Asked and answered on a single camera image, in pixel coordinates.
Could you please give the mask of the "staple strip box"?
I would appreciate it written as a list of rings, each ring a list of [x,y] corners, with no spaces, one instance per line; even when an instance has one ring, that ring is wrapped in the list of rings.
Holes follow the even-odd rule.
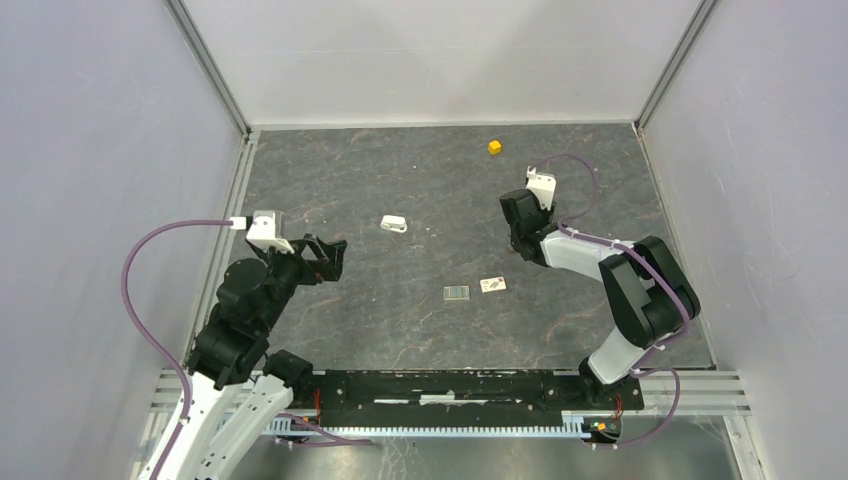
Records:
[[[507,288],[506,281],[503,277],[481,279],[479,284],[482,293],[503,291]]]

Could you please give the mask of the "clear staple tray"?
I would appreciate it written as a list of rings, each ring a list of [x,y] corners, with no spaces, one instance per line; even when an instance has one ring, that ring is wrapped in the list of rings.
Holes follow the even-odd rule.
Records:
[[[466,301],[470,299],[469,286],[446,286],[443,288],[445,301]]]

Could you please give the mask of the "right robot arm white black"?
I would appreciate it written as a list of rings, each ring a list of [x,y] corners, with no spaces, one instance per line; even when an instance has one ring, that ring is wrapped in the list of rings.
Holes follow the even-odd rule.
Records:
[[[668,245],[659,237],[611,240],[554,222],[551,209],[529,189],[503,194],[499,203],[510,245],[523,260],[568,270],[604,288],[614,327],[579,366],[577,392],[591,408],[618,393],[646,355],[691,327],[701,312],[698,295]]]

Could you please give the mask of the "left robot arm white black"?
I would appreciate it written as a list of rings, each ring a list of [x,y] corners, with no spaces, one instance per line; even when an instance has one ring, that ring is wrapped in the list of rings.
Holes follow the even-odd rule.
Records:
[[[143,479],[227,479],[275,414],[313,397],[311,363],[269,355],[269,336],[298,287],[340,279],[348,243],[253,232],[246,241],[254,255],[224,273]]]

